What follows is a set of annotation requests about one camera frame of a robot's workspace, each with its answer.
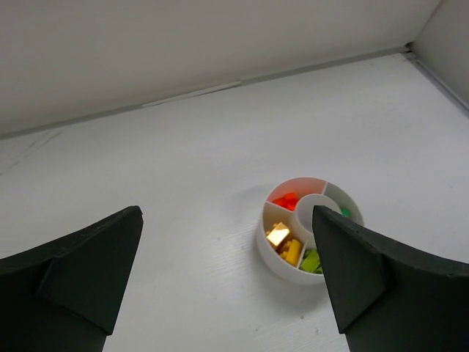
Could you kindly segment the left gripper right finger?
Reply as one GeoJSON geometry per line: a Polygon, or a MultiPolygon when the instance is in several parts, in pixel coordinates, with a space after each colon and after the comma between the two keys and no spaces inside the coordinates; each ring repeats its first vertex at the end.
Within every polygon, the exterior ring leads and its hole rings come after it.
{"type": "Polygon", "coordinates": [[[351,351],[467,351],[468,264],[371,231],[325,206],[312,229],[351,351]]]}

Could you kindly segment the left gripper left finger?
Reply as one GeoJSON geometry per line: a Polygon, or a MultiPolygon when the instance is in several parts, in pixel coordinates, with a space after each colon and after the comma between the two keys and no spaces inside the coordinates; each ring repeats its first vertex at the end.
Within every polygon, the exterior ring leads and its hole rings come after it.
{"type": "Polygon", "coordinates": [[[2,351],[101,351],[112,335],[143,229],[130,206],[1,259],[2,351]]]}

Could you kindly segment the lime lego brick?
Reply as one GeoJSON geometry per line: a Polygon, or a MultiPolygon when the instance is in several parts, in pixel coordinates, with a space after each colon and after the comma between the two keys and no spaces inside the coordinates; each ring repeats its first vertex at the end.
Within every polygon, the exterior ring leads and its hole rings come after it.
{"type": "Polygon", "coordinates": [[[300,270],[310,274],[323,274],[320,256],[315,249],[306,250],[299,266],[300,270]]]}

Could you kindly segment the green lego brick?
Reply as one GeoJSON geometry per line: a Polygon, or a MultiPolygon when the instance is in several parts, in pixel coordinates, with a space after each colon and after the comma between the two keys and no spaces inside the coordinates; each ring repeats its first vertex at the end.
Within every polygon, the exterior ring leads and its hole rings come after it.
{"type": "Polygon", "coordinates": [[[350,217],[350,211],[346,208],[341,209],[341,214],[343,215],[343,217],[346,217],[346,218],[350,217]]]}

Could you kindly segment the yellow-orange lego brick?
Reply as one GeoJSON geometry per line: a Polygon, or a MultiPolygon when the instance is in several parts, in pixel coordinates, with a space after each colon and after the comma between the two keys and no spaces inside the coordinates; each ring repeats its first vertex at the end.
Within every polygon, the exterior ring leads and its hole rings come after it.
{"type": "Polygon", "coordinates": [[[300,260],[303,250],[303,244],[297,239],[287,240],[279,249],[279,255],[282,260],[291,266],[296,267],[300,260]]]}

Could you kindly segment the white divided round container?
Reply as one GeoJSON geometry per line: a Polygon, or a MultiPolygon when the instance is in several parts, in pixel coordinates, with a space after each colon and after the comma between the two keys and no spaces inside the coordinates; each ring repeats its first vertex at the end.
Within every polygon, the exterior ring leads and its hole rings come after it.
{"type": "Polygon", "coordinates": [[[324,205],[341,214],[341,209],[350,211],[352,221],[363,225],[362,214],[350,195],[337,185],[314,177],[297,177],[276,186],[265,200],[256,244],[267,267],[286,281],[297,285],[317,285],[324,282],[323,274],[310,274],[299,266],[306,250],[317,250],[313,231],[313,209],[324,205]],[[265,233],[275,223],[283,222],[290,229],[285,240],[297,239],[303,244],[300,260],[296,267],[281,259],[279,249],[274,250],[265,233]]]}

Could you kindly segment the yellow tall lego brick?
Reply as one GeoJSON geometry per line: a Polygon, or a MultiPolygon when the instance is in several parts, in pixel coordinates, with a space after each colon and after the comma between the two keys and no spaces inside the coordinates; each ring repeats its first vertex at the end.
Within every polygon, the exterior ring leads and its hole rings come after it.
{"type": "Polygon", "coordinates": [[[276,251],[289,235],[290,229],[283,222],[273,224],[272,228],[265,233],[267,241],[276,251]]]}

